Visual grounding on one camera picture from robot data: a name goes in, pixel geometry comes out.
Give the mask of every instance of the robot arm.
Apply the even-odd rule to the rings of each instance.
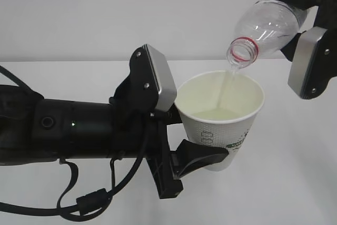
[[[337,76],[337,0],[280,0],[300,9],[318,6],[313,28],[281,51],[292,66],[288,85],[302,99],[313,99]]]
[[[69,186],[56,209],[36,209],[0,202],[0,211],[28,216],[62,216],[87,221],[103,213],[113,195],[121,191],[147,160],[160,199],[176,198],[183,190],[181,177],[206,165],[223,161],[226,149],[183,140],[171,151],[167,125],[181,119],[174,106],[176,87],[166,58],[144,45],[130,59],[130,74],[107,104],[45,99],[0,67],[0,73],[18,86],[0,85],[0,165],[60,160],[71,168]],[[62,197],[75,185],[78,168],[67,159],[109,158],[112,189],[100,189],[61,208]],[[118,185],[114,161],[136,158]]]

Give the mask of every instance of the white table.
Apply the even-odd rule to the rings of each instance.
[[[226,67],[225,61],[171,61],[179,86],[195,74]],[[46,98],[107,102],[128,74],[128,62],[3,63]],[[109,209],[86,224],[337,224],[337,83],[322,96],[300,100],[288,87],[287,60],[260,60],[244,73],[264,88],[266,103],[232,165],[222,172],[200,169],[183,178],[176,199],[159,200],[145,161]],[[168,127],[171,149],[186,137]],[[117,180],[133,159],[116,163]],[[110,188],[108,160],[77,160],[80,178],[63,205]],[[0,168],[0,200],[53,208],[70,179],[57,162]],[[73,224],[60,217],[0,213],[1,224]]]

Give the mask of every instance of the white paper cup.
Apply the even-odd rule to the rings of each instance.
[[[224,161],[206,167],[211,171],[224,170],[231,164],[264,104],[263,89],[246,75],[235,74],[231,86],[222,89],[224,80],[231,78],[229,71],[197,75],[180,86],[175,100],[190,141],[229,151]],[[228,115],[231,119],[225,116],[224,120],[219,116],[217,119],[195,116],[218,107],[236,115]]]

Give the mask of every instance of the clear plastic bottle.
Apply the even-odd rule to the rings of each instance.
[[[297,34],[308,10],[276,0],[259,0],[239,20],[227,59],[235,68],[280,50]]]

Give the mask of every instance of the white wall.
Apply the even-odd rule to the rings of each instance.
[[[120,60],[144,43],[169,59],[223,58],[255,1],[0,0],[0,61]]]

